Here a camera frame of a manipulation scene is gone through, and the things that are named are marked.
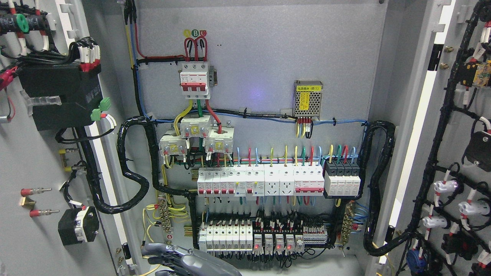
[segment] black wire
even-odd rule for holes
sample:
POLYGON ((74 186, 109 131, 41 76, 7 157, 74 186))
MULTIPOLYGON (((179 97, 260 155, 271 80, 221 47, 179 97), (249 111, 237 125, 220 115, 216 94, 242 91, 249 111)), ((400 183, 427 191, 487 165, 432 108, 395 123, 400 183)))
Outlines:
MULTIPOLYGON (((72 128, 72 134, 73 134, 73 138, 77 139, 77 133, 75 133, 75 128, 72 128)), ((82 155, 82 150, 80 149, 80 144, 76 143, 76 145, 77 145, 77 149, 79 150, 80 160, 83 161, 83 155, 82 155)))
POLYGON ((472 97, 470 97, 469 104, 466 107, 464 107, 465 110, 469 110, 470 106, 472 106, 472 103, 474 102, 474 97, 476 97, 476 93, 477 93, 477 87, 474 88, 474 91, 472 92, 472 97))
POLYGON ((399 267, 397 268, 397 271, 396 271, 395 276, 398 276, 399 273, 401 273, 403 271, 403 268, 404 268, 404 266, 403 266, 404 259, 405 259, 405 256, 406 256, 407 251, 411 247, 411 241, 412 241, 412 239, 408 239, 408 241, 406 242, 406 245, 404 246, 404 250, 403 250, 402 255, 401 255, 401 261, 399 262, 399 267))
POLYGON ((321 251, 319 254, 317 254, 317 255, 315 255, 315 256, 313 256, 313 257, 310 257, 310 258, 304 258, 303 256, 300 256, 300 258, 305 259, 305 260, 312 260, 312 259, 315 259, 315 258, 319 257, 319 256, 320 256, 322 253, 324 253, 324 251, 326 251, 326 249, 327 249, 327 248, 322 249, 322 251, 321 251))
POLYGON ((84 141, 90 141, 90 140, 102 138, 102 137, 108 135, 109 133, 113 132, 113 130, 114 130, 114 128, 111 128, 108 131, 102 133, 101 135, 97 135, 97 136, 88 136, 88 137, 84 137, 84 138, 65 139, 62 136, 66 131, 66 128, 64 128, 64 129, 60 129, 56 133, 55 139, 60 144, 70 145, 70 144, 76 144, 76 143, 80 143, 80 142, 84 142, 84 141))

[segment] miniature circuit breaker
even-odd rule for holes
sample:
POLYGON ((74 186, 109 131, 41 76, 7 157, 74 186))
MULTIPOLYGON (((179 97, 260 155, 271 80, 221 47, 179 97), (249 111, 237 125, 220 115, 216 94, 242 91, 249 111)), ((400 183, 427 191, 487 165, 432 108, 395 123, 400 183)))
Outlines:
POLYGON ((167 131, 160 139, 160 153, 164 157, 164 161, 171 155, 182 155, 186 159, 186 141, 177 136, 173 130, 167 131))
POLYGON ((212 117, 209 115, 203 115, 203 117, 198 117, 196 115, 186 115, 181 120, 181 137, 205 138, 210 134, 210 130, 213 127, 212 123, 212 117))
POLYGON ((182 62, 181 79, 182 93, 187 99, 210 99, 210 88, 217 84, 217 72, 207 62, 182 62))
POLYGON ((218 134, 218 128, 214 127, 203 141, 207 159, 212 153, 232 154, 233 139, 234 128, 222 128, 222 133, 218 134))
POLYGON ((295 81, 295 102, 293 116, 319 117, 321 115, 322 89, 321 81, 295 81))

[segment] black cable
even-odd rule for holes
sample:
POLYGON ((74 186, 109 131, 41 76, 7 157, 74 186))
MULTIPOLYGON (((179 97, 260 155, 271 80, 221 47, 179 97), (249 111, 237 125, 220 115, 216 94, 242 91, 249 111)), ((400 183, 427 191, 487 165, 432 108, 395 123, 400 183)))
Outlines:
POLYGON ((88 136, 88 137, 84 137, 84 138, 65 139, 65 138, 63 138, 63 134, 66 132, 66 128, 63 128, 63 129, 60 129, 56 133, 55 140, 60 144, 70 145, 70 144, 80 143, 83 141, 91 141, 91 140, 99 139, 99 138, 102 138, 102 137, 108 135, 109 133, 111 133, 113 131, 114 131, 114 128, 111 128, 108 131, 106 131, 100 135, 97 135, 97 136, 88 136))
MULTIPOLYGON (((75 128, 72 128, 72 135, 73 135, 74 139, 77 139, 77 134, 75 133, 75 128)), ((80 160, 83 161, 82 150, 80 149, 80 145, 78 143, 76 145, 77 145, 77 149, 79 150, 80 160)))
POLYGON ((403 271, 404 259, 405 259, 406 253, 408 252, 409 248, 411 247, 411 241, 412 241, 412 239, 408 239, 408 241, 406 242, 406 245, 404 246, 404 250, 403 250, 402 256, 401 256, 401 261, 399 262, 399 267, 397 268, 395 276, 399 276, 399 273, 401 273, 403 271))
MULTIPOLYGON (((485 4, 489 4, 489 0, 480 0, 476 3, 474 6, 474 9, 472 11, 471 18, 467 20, 467 27, 465 29, 462 42, 459 46, 459 50, 457 51, 456 59, 455 62, 452 66, 452 69, 450 71, 450 77, 447 82, 447 87, 446 87, 446 92, 445 92, 445 97, 443 100, 443 106, 440 109, 440 117, 438 120, 438 126, 436 128, 436 133, 435 137, 433 139, 433 144, 432 148, 430 150, 430 153, 428 155, 428 161, 426 163, 425 170, 423 172, 423 179, 421 182, 421 186, 418 192, 418 195, 416 197, 416 200, 414 201, 414 209, 411 215, 411 221, 409 222, 407 228, 404 230, 402 235, 399 237, 389 241, 386 245, 381 246, 380 248, 375 248, 372 244, 373 237, 374 237, 374 227, 376 226, 376 219, 378 218, 378 211, 380 210, 380 191, 378 189, 377 185, 372 185, 372 181, 370 183, 370 213, 369 213, 369 218, 367 222, 367 227, 365 229, 365 236, 364 236, 364 247, 365 249, 369 252, 370 255, 373 256, 382 256, 391 251, 392 249, 396 248, 398 245, 409 239, 413 233, 415 233, 419 227, 420 219, 421 219, 421 213, 423 209, 423 205, 425 204, 425 200, 428 194, 428 191, 431 187, 431 184, 433 183, 435 179, 435 174, 436 174, 436 165, 438 163, 437 156, 438 156, 438 151, 440 149, 441 142, 443 140, 443 136, 445 134, 446 127, 450 121, 450 115, 453 110, 455 109, 455 103, 454 103, 454 98, 455 98, 455 89, 457 87, 458 79, 457 79, 457 74, 458 70, 461 64, 465 63, 465 60, 467 59, 467 54, 466 51, 469 46, 470 39, 472 37, 472 34, 474 32, 475 27, 477 26, 477 23, 479 21, 478 14, 481 12, 482 8, 485 6, 485 4)), ((360 166, 360 178, 362 176, 362 171, 363 169, 360 166)))
MULTIPOLYGON (((76 127, 75 131, 77 132, 77 135, 78 135, 78 137, 80 137, 80 139, 84 139, 87 137, 87 133, 85 132, 84 127, 76 127)), ((88 182, 88 185, 90 188, 90 193, 92 194, 92 200, 94 201, 94 206, 97 208, 97 210, 99 210, 100 212, 105 213, 105 214, 118 214, 118 213, 127 211, 127 210, 135 207, 145 197, 145 195, 149 189, 148 181, 143 176, 131 172, 127 166, 126 166, 126 168, 124 168, 120 162, 120 164, 122 165, 121 170, 123 172, 123 176, 125 176, 126 178, 129 178, 133 181, 138 182, 140 184, 140 189, 132 199, 130 199, 129 201, 127 201, 125 203, 115 205, 115 206, 111 206, 111 205, 106 204, 104 202, 101 184, 99 181, 100 180, 99 172, 97 171, 97 163, 95 160, 94 152, 92 150, 92 146, 90 145, 90 142, 87 140, 82 140, 80 142, 80 146, 82 148, 82 151, 84 153, 85 160, 87 163, 87 166, 86 166, 87 182, 88 182)), ((121 152, 119 151, 119 149, 120 149, 120 146, 118 147, 118 156, 120 157, 121 152)))
POLYGON ((380 178, 382 177, 382 174, 385 171, 385 168, 387 167, 390 158, 392 157, 392 152, 395 146, 395 139, 394 139, 395 126, 392 123, 386 121, 375 121, 374 123, 370 124, 370 126, 366 131, 365 138, 363 139, 363 143, 361 145, 361 150, 359 153, 359 158, 357 161, 360 167, 359 176, 362 183, 364 183, 366 178, 365 174, 366 174, 367 163, 370 160, 373 135, 375 134, 375 131, 378 129, 384 130, 385 143, 383 145, 381 154, 379 155, 379 161, 377 163, 375 171, 370 179, 370 184, 368 185, 368 187, 370 188, 370 203, 369 203, 368 219, 366 222, 365 234, 363 239, 363 246, 365 247, 367 252, 373 256, 385 255, 387 254, 387 252, 384 252, 386 248, 391 248, 390 250, 392 250, 393 248, 397 247, 398 245, 400 245, 401 243, 403 243, 405 240, 409 238, 409 233, 406 233, 390 241, 384 247, 376 248, 373 245, 374 242, 373 239, 374 239, 375 231, 377 229, 377 221, 379 219, 379 213, 382 204, 380 188, 379 188, 380 178))
POLYGON ((465 110, 469 110, 470 106, 472 106, 472 103, 474 102, 474 98, 476 97, 476 93, 477 93, 477 87, 475 87, 474 91, 472 92, 472 96, 470 97, 469 104, 466 107, 464 107, 465 110))
POLYGON ((310 257, 310 258, 304 258, 304 256, 300 256, 300 258, 305 259, 305 260, 312 260, 312 259, 315 259, 315 258, 319 257, 319 256, 320 256, 322 253, 324 253, 324 251, 326 251, 326 249, 327 249, 327 248, 322 249, 322 251, 321 251, 319 254, 317 254, 317 255, 315 255, 315 256, 313 256, 313 257, 310 257))

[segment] black electrical component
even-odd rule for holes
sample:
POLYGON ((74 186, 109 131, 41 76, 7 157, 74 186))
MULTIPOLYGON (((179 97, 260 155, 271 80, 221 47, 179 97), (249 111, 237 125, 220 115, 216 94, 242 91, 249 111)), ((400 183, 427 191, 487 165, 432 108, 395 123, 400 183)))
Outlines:
POLYGON ((130 247, 128 246, 128 243, 123 243, 122 248, 123 248, 123 255, 124 255, 125 260, 131 259, 131 252, 130 252, 130 247))
POLYGON ((459 67, 457 80, 460 84, 470 87, 474 83, 474 77, 477 71, 477 64, 463 64, 459 67))
POLYGON ((456 234, 444 234, 441 249, 447 254, 453 254, 464 258, 467 261, 472 259, 477 253, 477 243, 474 238, 465 235, 463 232, 456 234))
POLYGON ((337 174, 336 163, 326 162, 326 173, 328 176, 336 176, 337 174))
POLYGON ((93 242, 97 230, 99 219, 93 206, 68 209, 58 222, 58 234, 64 246, 93 242))
POLYGON ((471 267, 472 271, 469 272, 469 276, 489 276, 491 275, 491 267, 482 267, 478 263, 473 263, 471 267))
POLYGON ((469 145, 465 149, 467 160, 474 163, 486 172, 491 171, 491 134, 478 131, 470 137, 469 145))
POLYGON ((336 164, 337 166, 337 171, 336 171, 336 175, 337 176, 343 176, 344 175, 344 165, 342 162, 339 162, 336 164))
POLYGON ((387 227, 387 232, 385 234, 385 242, 392 240, 392 238, 394 237, 395 230, 396 228, 393 226, 389 225, 389 227, 387 227))
POLYGON ((32 107, 37 130, 91 125, 93 120, 90 115, 102 100, 97 77, 100 72, 100 65, 88 72, 82 72, 79 62, 23 67, 19 79, 29 97, 59 96, 61 101, 61 105, 32 107))

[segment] green wire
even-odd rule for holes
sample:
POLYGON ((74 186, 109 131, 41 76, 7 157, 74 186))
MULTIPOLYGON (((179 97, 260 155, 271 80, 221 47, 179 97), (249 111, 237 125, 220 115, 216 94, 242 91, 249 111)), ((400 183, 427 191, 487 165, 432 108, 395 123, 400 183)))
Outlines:
POLYGON ((203 109, 201 107, 201 100, 196 100, 196 105, 198 106, 198 117, 203 117, 203 109))
POLYGON ((343 147, 341 145, 338 145, 338 156, 337 156, 336 164, 339 164, 339 162, 341 161, 342 152, 343 152, 343 147))
POLYGON ((302 156, 300 156, 300 158, 302 158, 302 166, 305 166, 305 147, 303 147, 302 156))

